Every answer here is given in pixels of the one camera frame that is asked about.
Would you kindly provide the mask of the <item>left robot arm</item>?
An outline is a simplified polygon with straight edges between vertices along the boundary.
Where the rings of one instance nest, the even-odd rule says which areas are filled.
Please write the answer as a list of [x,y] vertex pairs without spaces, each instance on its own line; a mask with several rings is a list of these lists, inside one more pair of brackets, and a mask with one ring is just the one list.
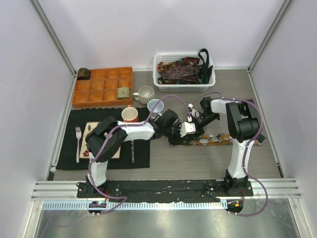
[[162,136],[168,138],[170,144],[185,137],[178,114],[172,110],[142,122],[117,121],[114,117],[103,120],[85,139],[90,156],[86,192],[95,198],[104,195],[108,162],[123,143],[160,139]]

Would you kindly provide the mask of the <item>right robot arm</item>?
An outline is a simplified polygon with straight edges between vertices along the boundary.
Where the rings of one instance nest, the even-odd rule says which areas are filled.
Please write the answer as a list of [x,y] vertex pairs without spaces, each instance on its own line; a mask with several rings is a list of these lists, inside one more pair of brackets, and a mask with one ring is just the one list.
[[198,136],[201,130],[210,122],[227,118],[228,132],[233,141],[231,161],[225,172],[224,191],[230,196],[240,194],[248,188],[248,161],[255,139],[263,128],[262,114],[253,100],[211,99],[201,100],[204,112],[198,117],[193,113],[193,105],[189,104],[190,115],[180,126],[181,138]]

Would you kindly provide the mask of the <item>orange grey floral tie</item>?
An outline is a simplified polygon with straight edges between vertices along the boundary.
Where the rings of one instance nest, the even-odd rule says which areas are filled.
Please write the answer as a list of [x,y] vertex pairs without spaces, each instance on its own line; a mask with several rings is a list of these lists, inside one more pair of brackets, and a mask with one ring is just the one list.
[[183,146],[217,146],[232,144],[233,138],[229,134],[204,134],[197,139],[186,142]]

